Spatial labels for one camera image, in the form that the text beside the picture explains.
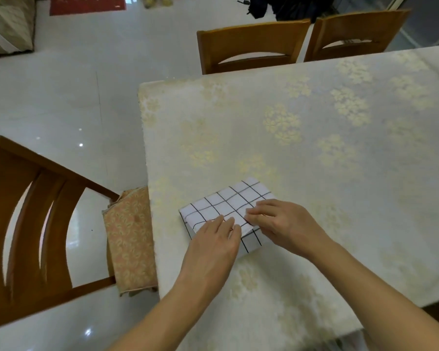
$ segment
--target red mat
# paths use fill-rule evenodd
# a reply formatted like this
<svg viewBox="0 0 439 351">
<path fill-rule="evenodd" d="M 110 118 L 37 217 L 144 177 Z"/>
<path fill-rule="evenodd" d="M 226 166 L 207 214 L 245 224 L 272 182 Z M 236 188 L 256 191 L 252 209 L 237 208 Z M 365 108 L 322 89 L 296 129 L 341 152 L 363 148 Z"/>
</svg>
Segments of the red mat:
<svg viewBox="0 0 439 351">
<path fill-rule="evenodd" d="M 50 0 L 50 15 L 125 10 L 125 0 Z"/>
</svg>

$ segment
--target white floral tablecloth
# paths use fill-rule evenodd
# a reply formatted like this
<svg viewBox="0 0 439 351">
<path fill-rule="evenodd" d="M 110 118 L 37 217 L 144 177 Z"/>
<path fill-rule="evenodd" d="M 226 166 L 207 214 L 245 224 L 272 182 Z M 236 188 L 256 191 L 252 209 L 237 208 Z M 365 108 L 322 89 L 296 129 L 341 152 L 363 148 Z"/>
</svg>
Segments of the white floral tablecloth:
<svg viewBox="0 0 439 351">
<path fill-rule="evenodd" d="M 161 296 L 190 241 L 178 209 L 253 176 L 415 303 L 439 300 L 439 47 L 147 83 L 139 100 Z M 269 244 L 181 349 L 298 350 L 360 327 Z"/>
</svg>

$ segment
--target hand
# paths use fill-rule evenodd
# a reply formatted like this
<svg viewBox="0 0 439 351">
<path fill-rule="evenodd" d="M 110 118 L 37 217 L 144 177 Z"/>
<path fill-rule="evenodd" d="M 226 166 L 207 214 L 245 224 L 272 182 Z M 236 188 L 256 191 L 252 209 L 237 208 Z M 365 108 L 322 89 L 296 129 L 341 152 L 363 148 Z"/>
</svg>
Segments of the hand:
<svg viewBox="0 0 439 351">
<path fill-rule="evenodd" d="M 234 218 L 224 221 L 222 215 L 207 221 L 193 237 L 182 262 L 176 283 L 198 291 L 207 304 L 223 288 L 239 250 L 241 230 L 233 224 Z"/>
<path fill-rule="evenodd" d="M 308 260 L 333 242 L 310 213 L 295 203 L 267 199 L 246 213 L 246 220 L 258 225 L 272 242 Z"/>
</svg>

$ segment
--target wooden chair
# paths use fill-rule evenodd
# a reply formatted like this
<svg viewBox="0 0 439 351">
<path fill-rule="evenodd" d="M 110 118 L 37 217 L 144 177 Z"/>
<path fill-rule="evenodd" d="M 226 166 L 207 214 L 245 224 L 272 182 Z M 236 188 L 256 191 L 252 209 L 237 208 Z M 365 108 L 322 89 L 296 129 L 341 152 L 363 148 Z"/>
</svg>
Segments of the wooden chair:
<svg viewBox="0 0 439 351">
<path fill-rule="evenodd" d="M 410 10 L 357 12 L 318 18 L 305 62 L 383 52 Z"/>
<path fill-rule="evenodd" d="M 28 186 L 14 228 L 4 281 L 2 256 L 6 231 Z M 76 288 L 71 285 L 65 241 L 70 217 L 86 187 L 114 201 L 119 197 L 0 136 L 0 326 L 115 283 L 107 251 L 111 277 Z M 41 231 L 51 206 L 39 263 Z"/>
<path fill-rule="evenodd" d="M 268 22 L 198 31 L 202 73 L 214 74 L 266 66 L 294 64 L 310 25 L 310 20 Z M 247 58 L 226 63 L 231 57 L 256 52 L 283 55 Z"/>
</svg>

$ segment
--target white tiled floor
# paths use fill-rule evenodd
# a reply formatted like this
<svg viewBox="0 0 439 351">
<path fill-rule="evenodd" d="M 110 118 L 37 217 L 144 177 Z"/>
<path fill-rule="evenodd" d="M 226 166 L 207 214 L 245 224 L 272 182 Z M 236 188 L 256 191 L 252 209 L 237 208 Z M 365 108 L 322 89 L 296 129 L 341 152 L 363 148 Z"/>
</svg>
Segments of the white tiled floor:
<svg viewBox="0 0 439 351">
<path fill-rule="evenodd" d="M 38 3 L 36 52 L 0 58 L 0 134 L 116 192 L 147 181 L 138 85 L 201 76 L 197 30 L 274 20 L 270 7 L 255 20 L 236 0 L 150 10 L 132 2 L 126 11 L 55 17 L 49 5 Z M 75 286 L 108 276 L 106 205 L 88 191 L 73 214 L 67 259 Z M 157 301 L 150 292 L 99 291 L 1 327 L 0 350 L 102 350 Z"/>
</svg>

